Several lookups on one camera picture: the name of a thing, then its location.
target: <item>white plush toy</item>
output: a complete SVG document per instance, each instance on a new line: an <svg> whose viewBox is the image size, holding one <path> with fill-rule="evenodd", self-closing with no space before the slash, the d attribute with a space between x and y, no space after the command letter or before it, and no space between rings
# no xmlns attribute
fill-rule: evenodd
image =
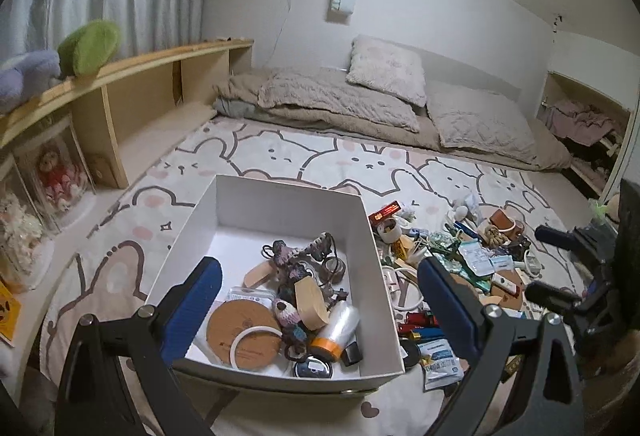
<svg viewBox="0 0 640 436"><path fill-rule="evenodd" d="M26 212L18 197L7 190L0 197L0 223L5 246L15 254L20 270L27 275L33 270L33 251L40 244L42 224Z"/></svg>

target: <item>round cork coaster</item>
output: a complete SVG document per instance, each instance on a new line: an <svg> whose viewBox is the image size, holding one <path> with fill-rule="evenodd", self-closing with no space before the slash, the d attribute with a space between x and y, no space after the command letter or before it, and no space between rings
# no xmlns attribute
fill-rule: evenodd
<svg viewBox="0 0 640 436"><path fill-rule="evenodd" d="M271 311L262 304L248 300L225 302L209 318L207 343L222 362L229 364L231 344L241 332L253 326L280 329ZM279 350L280 337L252 333L238 344L236 364L240 369L263 368L273 361Z"/></svg>

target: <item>beige pillow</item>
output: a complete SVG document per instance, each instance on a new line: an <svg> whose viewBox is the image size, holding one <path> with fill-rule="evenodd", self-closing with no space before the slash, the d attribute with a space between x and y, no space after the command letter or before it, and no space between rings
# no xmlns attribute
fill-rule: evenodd
<svg viewBox="0 0 640 436"><path fill-rule="evenodd" d="M424 107L424 71L420 56L377 40L359 36L353 41L347 82L396 96Z"/></svg>
<svg viewBox="0 0 640 436"><path fill-rule="evenodd" d="M531 163L536 143L526 118L505 95L443 82L427 84L427 110L443 147L477 149Z"/></svg>

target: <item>white curtain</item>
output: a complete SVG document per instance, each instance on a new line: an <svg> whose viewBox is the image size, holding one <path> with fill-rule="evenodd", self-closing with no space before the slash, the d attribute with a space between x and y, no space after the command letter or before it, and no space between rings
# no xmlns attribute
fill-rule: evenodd
<svg viewBox="0 0 640 436"><path fill-rule="evenodd" d="M56 49L94 19L120 27L126 58L200 41L204 0L4 0L0 5L0 62L27 51Z"/></svg>

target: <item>open cardboard box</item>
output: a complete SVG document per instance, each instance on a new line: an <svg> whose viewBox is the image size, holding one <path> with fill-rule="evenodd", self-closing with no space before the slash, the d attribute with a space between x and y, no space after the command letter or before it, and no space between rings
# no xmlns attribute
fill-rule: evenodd
<svg viewBox="0 0 640 436"><path fill-rule="evenodd" d="M338 256L347 266L338 287L350 289L350 302L360 312L356 340L363 360L357 366L345 368L337 362L334 376L327 380L293 377L286 366L238 371L212 364L191 344L186 358L174 362L174 369L231 387L308 394L369 391L402 374L396 323L359 196L216 176L178 235L146 303L157 305L206 255L222 266L223 283L216 300L224 301L229 289L241 286L246 272L264 260L260 255L264 244L283 239L289 246L303 247L324 231L334 236Z"/></svg>

